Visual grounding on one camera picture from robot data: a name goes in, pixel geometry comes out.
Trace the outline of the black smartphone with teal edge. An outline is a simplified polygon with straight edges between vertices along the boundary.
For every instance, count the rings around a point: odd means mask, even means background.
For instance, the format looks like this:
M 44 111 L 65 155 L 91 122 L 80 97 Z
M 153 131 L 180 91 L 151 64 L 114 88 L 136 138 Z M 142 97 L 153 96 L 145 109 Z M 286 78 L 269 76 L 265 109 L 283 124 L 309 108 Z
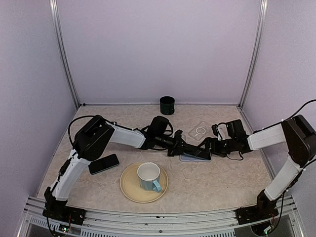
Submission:
M 211 152 L 208 149 L 196 150 L 193 153 L 186 152 L 184 155 L 194 159 L 211 161 Z

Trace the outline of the lilac phone case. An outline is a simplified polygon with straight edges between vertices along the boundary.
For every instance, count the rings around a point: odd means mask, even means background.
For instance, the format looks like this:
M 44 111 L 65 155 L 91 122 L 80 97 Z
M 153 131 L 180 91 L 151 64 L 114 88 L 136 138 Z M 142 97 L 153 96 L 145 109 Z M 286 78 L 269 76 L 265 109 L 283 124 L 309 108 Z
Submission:
M 189 154 L 182 154 L 180 155 L 180 161 L 182 162 L 211 162 L 212 159 L 201 159 L 196 156 L 192 156 Z

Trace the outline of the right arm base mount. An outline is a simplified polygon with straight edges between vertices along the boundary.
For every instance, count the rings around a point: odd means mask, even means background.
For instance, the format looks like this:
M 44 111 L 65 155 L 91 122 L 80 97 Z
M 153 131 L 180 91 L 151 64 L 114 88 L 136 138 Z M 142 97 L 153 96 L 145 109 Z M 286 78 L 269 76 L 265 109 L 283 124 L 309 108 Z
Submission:
M 278 216 L 279 212 L 276 203 L 275 200 L 269 200 L 264 190 L 262 190 L 257 196 L 255 205 L 240 207 L 235 210 L 238 224 L 243 225 Z

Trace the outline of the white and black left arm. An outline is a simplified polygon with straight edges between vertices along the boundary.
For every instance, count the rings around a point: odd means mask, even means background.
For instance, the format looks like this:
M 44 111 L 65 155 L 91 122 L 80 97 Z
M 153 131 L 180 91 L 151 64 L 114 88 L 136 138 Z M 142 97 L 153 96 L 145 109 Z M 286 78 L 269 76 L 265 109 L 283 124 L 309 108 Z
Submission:
M 100 115 L 92 116 L 75 135 L 71 142 L 72 150 L 69 158 L 59 170 L 55 182 L 45 190 L 47 202 L 53 201 L 50 212 L 56 218 L 63 220 L 69 215 L 66 202 L 70 190 L 81 173 L 103 154 L 108 143 L 117 143 L 141 150 L 151 150 L 155 146 L 167 149 L 169 157 L 188 154 L 195 157 L 202 155 L 202 148 L 187 144 L 182 139 L 182 131 L 166 135 L 166 128 L 170 125 L 167 118 L 157 116 L 145 129 L 130 129 L 104 119 Z

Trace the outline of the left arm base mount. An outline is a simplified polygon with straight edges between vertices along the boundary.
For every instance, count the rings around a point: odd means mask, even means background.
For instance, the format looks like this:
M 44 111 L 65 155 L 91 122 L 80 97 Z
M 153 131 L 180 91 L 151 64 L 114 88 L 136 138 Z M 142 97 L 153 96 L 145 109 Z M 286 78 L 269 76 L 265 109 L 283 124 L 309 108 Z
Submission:
M 70 224 L 83 225 L 86 210 L 67 206 L 67 200 L 56 200 L 56 198 L 52 195 L 50 187 L 46 188 L 44 197 L 45 206 L 42 213 L 44 217 Z

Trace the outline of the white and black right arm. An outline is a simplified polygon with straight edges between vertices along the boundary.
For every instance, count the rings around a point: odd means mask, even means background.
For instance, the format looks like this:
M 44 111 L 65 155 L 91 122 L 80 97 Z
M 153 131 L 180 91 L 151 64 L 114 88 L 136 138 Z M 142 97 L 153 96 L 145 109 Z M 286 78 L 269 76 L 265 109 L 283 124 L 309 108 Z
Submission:
M 225 122 L 227 138 L 221 137 L 214 125 L 215 137 L 210 139 L 210 152 L 225 157 L 232 152 L 240 155 L 282 146 L 287 149 L 287 159 L 277 175 L 266 186 L 263 195 L 269 201 L 277 200 L 289 189 L 296 178 L 316 155 L 316 131 L 304 118 L 297 115 L 248 135 L 242 121 Z

